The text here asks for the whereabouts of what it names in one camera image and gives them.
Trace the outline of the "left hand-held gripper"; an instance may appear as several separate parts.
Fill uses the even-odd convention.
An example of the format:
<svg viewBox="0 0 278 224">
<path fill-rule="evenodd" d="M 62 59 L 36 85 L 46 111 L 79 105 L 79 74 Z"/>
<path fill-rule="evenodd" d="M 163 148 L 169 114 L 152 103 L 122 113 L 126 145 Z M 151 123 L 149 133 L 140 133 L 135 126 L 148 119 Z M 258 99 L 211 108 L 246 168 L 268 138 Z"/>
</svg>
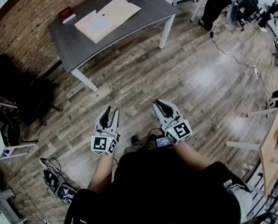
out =
<svg viewBox="0 0 278 224">
<path fill-rule="evenodd" d="M 95 120 L 95 132 L 91 136 L 91 151 L 98 155 L 113 155 L 120 135 L 117 132 L 119 125 L 119 110 L 113 113 L 111 126 L 108 128 L 111 106 L 103 109 Z"/>
</svg>

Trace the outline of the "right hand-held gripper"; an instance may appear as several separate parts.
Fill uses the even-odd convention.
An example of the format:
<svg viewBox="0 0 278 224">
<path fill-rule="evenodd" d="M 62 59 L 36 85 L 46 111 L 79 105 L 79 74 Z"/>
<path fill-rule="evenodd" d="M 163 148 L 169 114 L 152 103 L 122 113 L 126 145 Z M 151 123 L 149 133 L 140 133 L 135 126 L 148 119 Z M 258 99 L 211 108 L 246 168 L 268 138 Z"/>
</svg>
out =
<svg viewBox="0 0 278 224">
<path fill-rule="evenodd" d="M 182 114 L 178 115 L 179 110 L 176 105 L 163 99 L 157 99 L 153 101 L 153 109 L 171 144 L 178 145 L 191 137 L 192 129 L 188 120 L 184 119 Z"/>
</svg>

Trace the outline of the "white A4 paper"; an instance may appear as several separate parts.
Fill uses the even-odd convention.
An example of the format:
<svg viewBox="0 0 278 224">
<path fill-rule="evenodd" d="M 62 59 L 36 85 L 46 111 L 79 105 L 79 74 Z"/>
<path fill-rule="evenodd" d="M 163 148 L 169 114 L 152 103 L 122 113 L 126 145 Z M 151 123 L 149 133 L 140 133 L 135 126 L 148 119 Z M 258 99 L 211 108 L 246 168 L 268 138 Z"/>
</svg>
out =
<svg viewBox="0 0 278 224">
<path fill-rule="evenodd" d="M 92 16 L 86 21 L 85 26 L 88 30 L 93 33 L 103 33 L 110 28 L 110 23 L 107 21 L 105 16 L 98 16 L 97 14 Z"/>
</svg>

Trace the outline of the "beige folder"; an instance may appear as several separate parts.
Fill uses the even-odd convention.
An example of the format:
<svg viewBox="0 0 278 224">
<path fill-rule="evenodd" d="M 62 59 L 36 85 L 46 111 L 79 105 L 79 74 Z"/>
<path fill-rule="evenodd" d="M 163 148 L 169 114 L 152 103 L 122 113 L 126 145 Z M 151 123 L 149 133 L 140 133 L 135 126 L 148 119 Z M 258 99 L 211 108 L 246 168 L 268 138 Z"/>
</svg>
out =
<svg viewBox="0 0 278 224">
<path fill-rule="evenodd" d="M 83 17 L 80 21 L 75 23 L 75 27 L 86 37 L 88 37 L 91 41 L 93 41 L 94 43 L 98 43 L 110 32 L 118 28 L 130 17 L 136 14 L 140 9 L 140 7 L 128 2 L 127 0 L 112 0 L 99 12 L 94 10 L 85 17 Z M 103 33 L 93 33 L 91 30 L 88 30 L 85 26 L 86 21 L 96 14 L 98 16 L 105 16 L 107 21 L 110 23 L 110 28 Z"/>
</svg>

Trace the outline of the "person's right forearm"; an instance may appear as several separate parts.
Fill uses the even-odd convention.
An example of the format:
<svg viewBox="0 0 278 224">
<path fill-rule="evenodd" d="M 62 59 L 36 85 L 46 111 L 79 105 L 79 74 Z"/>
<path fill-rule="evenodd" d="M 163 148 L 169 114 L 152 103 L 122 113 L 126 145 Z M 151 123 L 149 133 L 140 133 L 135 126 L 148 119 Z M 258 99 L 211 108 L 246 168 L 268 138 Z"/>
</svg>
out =
<svg viewBox="0 0 278 224">
<path fill-rule="evenodd" d="M 182 160 L 195 171 L 203 171 L 206 167 L 211 165 L 210 160 L 185 142 L 173 145 L 173 147 Z"/>
</svg>

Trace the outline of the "person's left forearm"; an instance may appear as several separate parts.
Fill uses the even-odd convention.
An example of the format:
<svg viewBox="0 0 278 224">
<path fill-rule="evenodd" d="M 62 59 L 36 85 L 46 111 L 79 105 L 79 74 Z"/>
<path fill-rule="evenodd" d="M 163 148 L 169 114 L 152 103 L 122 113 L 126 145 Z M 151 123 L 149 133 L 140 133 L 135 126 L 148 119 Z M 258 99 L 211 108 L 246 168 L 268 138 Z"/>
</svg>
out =
<svg viewBox="0 0 278 224">
<path fill-rule="evenodd" d="M 88 190 L 95 193 L 105 192 L 111 184 L 113 155 L 102 155 L 88 185 Z"/>
</svg>

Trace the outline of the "small black screen device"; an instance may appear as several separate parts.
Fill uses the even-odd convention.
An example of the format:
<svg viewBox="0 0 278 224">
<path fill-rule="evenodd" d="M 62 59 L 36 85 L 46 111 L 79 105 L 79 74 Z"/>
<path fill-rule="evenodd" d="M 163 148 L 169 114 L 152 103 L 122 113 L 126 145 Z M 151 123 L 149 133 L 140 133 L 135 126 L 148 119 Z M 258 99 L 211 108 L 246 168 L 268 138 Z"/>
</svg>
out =
<svg viewBox="0 0 278 224">
<path fill-rule="evenodd" d="M 156 138 L 155 139 L 155 144 L 157 149 L 163 149 L 163 148 L 171 148 L 172 144 L 170 142 L 170 139 L 167 138 L 166 136 Z"/>
</svg>

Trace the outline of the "person's black shirt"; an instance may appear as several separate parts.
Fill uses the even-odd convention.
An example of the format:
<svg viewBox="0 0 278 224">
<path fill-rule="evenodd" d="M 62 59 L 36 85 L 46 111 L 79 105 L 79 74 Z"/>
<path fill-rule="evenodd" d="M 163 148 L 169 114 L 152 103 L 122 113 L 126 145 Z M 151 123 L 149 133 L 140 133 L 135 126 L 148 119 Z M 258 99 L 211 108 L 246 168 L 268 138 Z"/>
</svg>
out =
<svg viewBox="0 0 278 224">
<path fill-rule="evenodd" d="M 171 149 L 131 152 L 103 193 L 74 195 L 64 224 L 240 224 L 227 181 L 243 183 L 221 162 L 195 171 Z"/>
</svg>

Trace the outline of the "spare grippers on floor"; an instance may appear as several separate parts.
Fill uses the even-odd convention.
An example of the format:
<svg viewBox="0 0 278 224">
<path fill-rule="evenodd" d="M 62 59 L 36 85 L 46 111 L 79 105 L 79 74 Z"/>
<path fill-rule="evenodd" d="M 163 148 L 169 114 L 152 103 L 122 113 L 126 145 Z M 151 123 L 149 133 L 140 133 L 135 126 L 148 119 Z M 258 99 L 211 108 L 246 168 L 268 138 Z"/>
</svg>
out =
<svg viewBox="0 0 278 224">
<path fill-rule="evenodd" d="M 64 179 L 59 161 L 55 158 L 49 160 L 41 157 L 39 162 L 43 167 L 44 181 L 52 196 L 61 199 L 65 205 L 70 205 L 76 191 Z"/>
</svg>

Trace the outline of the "dark grey desk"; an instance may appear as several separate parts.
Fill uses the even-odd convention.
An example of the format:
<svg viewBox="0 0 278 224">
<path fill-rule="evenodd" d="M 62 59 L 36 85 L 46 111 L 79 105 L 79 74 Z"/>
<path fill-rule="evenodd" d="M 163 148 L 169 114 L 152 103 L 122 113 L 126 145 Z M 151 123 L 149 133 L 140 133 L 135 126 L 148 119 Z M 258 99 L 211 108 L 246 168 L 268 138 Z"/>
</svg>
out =
<svg viewBox="0 0 278 224">
<path fill-rule="evenodd" d="M 63 24 L 55 19 L 48 25 L 49 33 L 66 72 L 70 72 L 94 92 L 98 88 L 79 70 L 84 63 L 125 37 L 156 22 L 166 20 L 159 48 L 165 46 L 175 15 L 179 10 L 165 0 L 127 0 L 141 9 L 94 43 L 79 31 L 75 24 L 93 11 L 100 11 L 112 0 L 86 0 L 73 8 L 76 16 Z"/>
</svg>

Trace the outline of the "black office chair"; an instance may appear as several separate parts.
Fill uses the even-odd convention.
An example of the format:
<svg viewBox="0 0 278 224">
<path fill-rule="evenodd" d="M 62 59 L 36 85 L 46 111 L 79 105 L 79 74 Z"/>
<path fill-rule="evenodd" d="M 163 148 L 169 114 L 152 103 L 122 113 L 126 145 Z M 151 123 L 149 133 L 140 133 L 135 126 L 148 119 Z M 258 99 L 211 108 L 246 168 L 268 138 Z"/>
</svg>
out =
<svg viewBox="0 0 278 224">
<path fill-rule="evenodd" d="M 37 119 L 45 126 L 44 118 L 51 109 L 63 112 L 53 105 L 53 90 L 57 87 L 59 84 L 50 84 L 30 72 L 20 71 L 8 55 L 0 55 L 0 97 L 16 104 L 26 126 Z"/>
</svg>

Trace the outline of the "light wooden table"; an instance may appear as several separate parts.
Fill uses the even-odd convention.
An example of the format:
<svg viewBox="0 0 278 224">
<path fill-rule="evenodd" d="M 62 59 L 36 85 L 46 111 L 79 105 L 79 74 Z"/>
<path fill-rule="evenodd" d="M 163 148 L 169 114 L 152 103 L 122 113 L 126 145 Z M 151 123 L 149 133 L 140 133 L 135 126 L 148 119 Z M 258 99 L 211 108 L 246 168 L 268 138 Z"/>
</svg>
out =
<svg viewBox="0 0 278 224">
<path fill-rule="evenodd" d="M 275 117 L 262 144 L 250 144 L 233 141 L 227 141 L 225 143 L 225 145 L 229 147 L 252 150 L 259 153 L 263 170 L 264 190 L 259 190 L 250 185 L 247 186 L 250 190 L 257 192 L 264 197 L 268 197 L 278 179 L 278 107 L 269 110 L 247 113 L 248 118 L 272 113 L 275 113 Z"/>
</svg>

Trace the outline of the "dark red book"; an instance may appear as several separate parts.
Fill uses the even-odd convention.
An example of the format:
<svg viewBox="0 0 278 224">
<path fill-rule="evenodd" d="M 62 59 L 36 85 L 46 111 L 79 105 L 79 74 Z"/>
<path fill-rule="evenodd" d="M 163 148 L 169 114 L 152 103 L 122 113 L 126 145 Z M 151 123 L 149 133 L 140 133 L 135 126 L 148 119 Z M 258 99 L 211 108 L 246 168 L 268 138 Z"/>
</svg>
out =
<svg viewBox="0 0 278 224">
<path fill-rule="evenodd" d="M 67 23 L 71 19 L 75 18 L 76 14 L 71 7 L 66 7 L 64 10 L 58 13 L 58 19 L 62 24 Z"/>
</svg>

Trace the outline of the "grey floor fan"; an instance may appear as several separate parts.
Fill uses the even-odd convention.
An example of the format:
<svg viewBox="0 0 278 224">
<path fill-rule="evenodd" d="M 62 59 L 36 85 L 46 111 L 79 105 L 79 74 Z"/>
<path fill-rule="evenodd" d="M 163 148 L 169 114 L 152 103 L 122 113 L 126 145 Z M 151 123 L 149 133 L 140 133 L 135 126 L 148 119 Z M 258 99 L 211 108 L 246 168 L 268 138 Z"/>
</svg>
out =
<svg viewBox="0 0 278 224">
<path fill-rule="evenodd" d="M 236 20 L 236 14 L 238 11 L 238 5 L 229 5 L 226 9 L 226 20 L 228 25 L 232 25 Z"/>
</svg>

